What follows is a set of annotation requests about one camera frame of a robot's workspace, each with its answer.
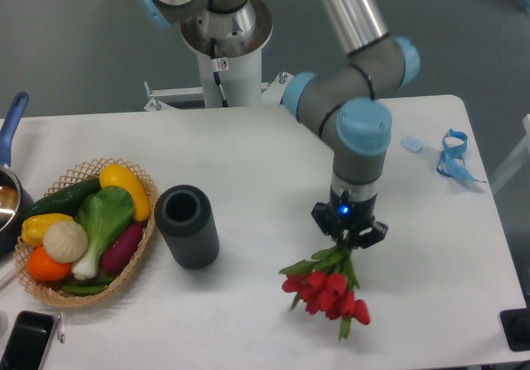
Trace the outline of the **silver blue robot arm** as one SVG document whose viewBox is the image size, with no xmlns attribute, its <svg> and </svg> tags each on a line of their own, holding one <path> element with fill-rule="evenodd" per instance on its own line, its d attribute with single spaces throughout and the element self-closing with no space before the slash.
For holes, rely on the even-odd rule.
<svg viewBox="0 0 530 370">
<path fill-rule="evenodd" d="M 198 60 L 208 108 L 256 105 L 262 94 L 261 51 L 272 18 L 261 0 L 138 0 L 160 27 L 179 24 Z M 381 242 L 388 229 L 373 216 L 392 117 L 383 95 L 413 79 L 415 46 L 392 36 L 374 0 L 321 0 L 347 57 L 321 78 L 304 72 L 282 93 L 282 105 L 334 153 L 330 197 L 311 214 L 323 234 L 347 248 Z"/>
</svg>

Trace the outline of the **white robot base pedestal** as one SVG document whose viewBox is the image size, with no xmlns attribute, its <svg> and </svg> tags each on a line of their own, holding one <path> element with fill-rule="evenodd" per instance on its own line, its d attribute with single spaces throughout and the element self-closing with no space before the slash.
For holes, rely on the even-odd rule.
<svg viewBox="0 0 530 370">
<path fill-rule="evenodd" d="M 272 15 L 264 2 L 247 0 L 231 13 L 204 9 L 181 22 L 181 34 L 196 56 L 200 86 L 152 90 L 145 83 L 146 111 L 282 103 L 293 75 L 282 71 L 270 82 L 262 80 L 262 52 L 272 36 Z"/>
</svg>

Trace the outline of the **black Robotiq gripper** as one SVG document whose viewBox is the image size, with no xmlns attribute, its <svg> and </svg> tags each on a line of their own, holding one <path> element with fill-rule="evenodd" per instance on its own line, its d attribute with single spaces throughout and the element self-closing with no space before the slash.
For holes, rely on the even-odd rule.
<svg viewBox="0 0 530 370">
<path fill-rule="evenodd" d="M 321 232 L 334 242 L 342 242 L 344 232 L 354 233 L 350 246 L 352 249 L 366 249 L 382 242 L 388 232 L 385 223 L 375 221 L 373 210 L 377 195 L 372 198 L 355 201 L 349 193 L 336 194 L 330 192 L 327 204 L 317 202 L 311 216 L 316 221 Z"/>
</svg>

